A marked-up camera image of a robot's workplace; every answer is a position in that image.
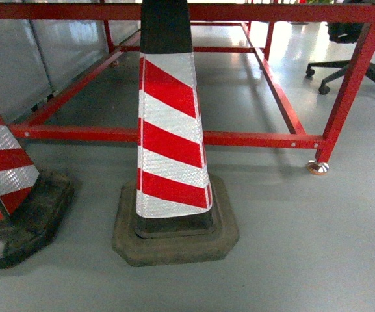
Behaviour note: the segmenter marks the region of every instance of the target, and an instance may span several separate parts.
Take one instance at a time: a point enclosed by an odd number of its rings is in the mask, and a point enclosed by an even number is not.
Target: black rubber base
[[[135,233],[136,183],[122,187],[112,247],[133,267],[172,265],[223,259],[239,240],[235,216],[223,181],[211,175],[214,230],[203,235],[143,239]]]
[[[40,172],[10,223],[0,224],[0,268],[16,265],[49,244],[72,197],[73,187],[66,176]]]

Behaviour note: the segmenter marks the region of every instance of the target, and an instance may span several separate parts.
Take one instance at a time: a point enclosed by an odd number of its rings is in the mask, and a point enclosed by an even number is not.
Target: chair
[[[349,3],[356,3],[359,1],[350,0]],[[362,31],[362,23],[329,23],[328,24],[328,34],[330,41],[337,42],[340,44],[349,44],[354,43],[359,38],[359,35]],[[327,76],[322,80],[320,88],[318,88],[318,92],[320,94],[327,94],[330,91],[330,88],[326,86],[326,83],[333,81],[342,77],[348,67],[349,67],[349,60],[338,60],[335,62],[316,62],[316,63],[309,63],[307,65],[306,75],[307,77],[312,77],[315,74],[314,69],[312,67],[325,67],[325,68],[340,68],[335,73]],[[375,64],[370,63],[369,68],[366,72],[366,76],[375,82]]]

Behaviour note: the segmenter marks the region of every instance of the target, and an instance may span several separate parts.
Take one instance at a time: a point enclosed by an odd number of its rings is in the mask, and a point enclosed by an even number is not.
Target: gray floor
[[[266,27],[255,24],[253,35]],[[195,28],[195,44],[242,45],[235,29]],[[321,133],[341,80],[320,96],[309,61],[344,59],[324,24],[278,23],[270,63],[307,132]],[[138,56],[128,55],[71,100],[53,124],[136,125]],[[196,55],[205,129],[286,132],[252,56]],[[27,151],[66,172],[77,192],[52,245],[0,270],[0,311],[375,311],[375,84],[364,80],[324,177],[314,151],[207,147],[241,238],[223,260],[132,268],[111,248],[121,186],[136,176],[134,144],[48,144]]]

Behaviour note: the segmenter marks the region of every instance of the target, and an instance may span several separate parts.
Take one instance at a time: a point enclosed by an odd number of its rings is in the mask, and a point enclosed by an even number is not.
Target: red and white striped traffic cone
[[[141,53],[138,130],[138,215],[208,211],[212,195],[192,52]]]
[[[47,189],[52,182],[51,190]],[[55,199],[53,203],[58,207],[39,202],[41,192],[48,190],[53,192],[50,200]],[[59,196],[60,190],[65,194]],[[31,252],[48,239],[45,235],[51,228],[49,223],[60,217],[71,193],[65,177],[39,173],[0,117],[0,267],[22,260],[27,250]]]
[[[38,170],[0,117],[0,199],[4,215],[11,215],[30,193]]]
[[[223,232],[216,233],[222,228],[220,206],[212,208],[192,51],[187,1],[144,0],[136,215],[132,214],[136,221],[125,236],[119,218],[128,213],[124,203],[132,206],[134,200],[130,192],[126,194],[131,188],[127,185],[122,190],[114,240],[116,251],[135,266],[220,259],[226,254],[227,248],[217,239]],[[237,228],[228,202],[225,204],[233,221],[233,238],[227,244],[233,246]],[[125,250],[131,231],[144,239],[142,248],[140,242],[138,248]],[[209,235],[214,235],[214,246]],[[209,245],[198,248],[204,241]],[[220,247],[220,254],[206,252],[214,251],[215,246]]]

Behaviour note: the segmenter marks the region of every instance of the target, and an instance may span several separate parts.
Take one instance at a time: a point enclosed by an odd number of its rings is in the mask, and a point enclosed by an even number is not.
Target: red metal frame
[[[218,21],[211,25],[226,26],[228,25],[227,21],[236,21],[235,23],[229,23],[229,25],[240,25],[242,27],[250,47],[195,47],[194,50],[196,52],[254,53],[290,131],[290,134],[205,131],[205,143],[225,146],[314,149],[317,150],[315,157],[318,162],[328,162],[375,51],[375,5],[190,4],[189,7],[191,20],[200,21],[192,22],[192,25],[209,25],[209,22],[202,21]],[[0,3],[0,19],[139,20],[140,5],[119,3]],[[270,22],[265,49],[259,49],[252,45],[249,36],[250,21]],[[268,57],[276,21],[365,23],[322,135],[309,135],[305,132],[297,114],[284,91],[275,81],[274,74],[270,69]],[[10,125],[14,135],[19,138],[35,139],[136,142],[136,129],[43,125],[57,109],[87,85],[119,54],[126,51],[139,51],[139,47],[131,45],[134,42],[135,39],[131,38],[130,41],[115,46],[115,52],[93,65],[87,71],[85,77],[65,89],[25,123]]]
[[[99,0],[99,3],[105,3],[105,0]],[[109,53],[112,53],[114,51],[114,40],[112,39],[112,35],[110,33],[109,21],[103,21],[103,26],[105,28],[105,36],[107,39],[108,51]]]

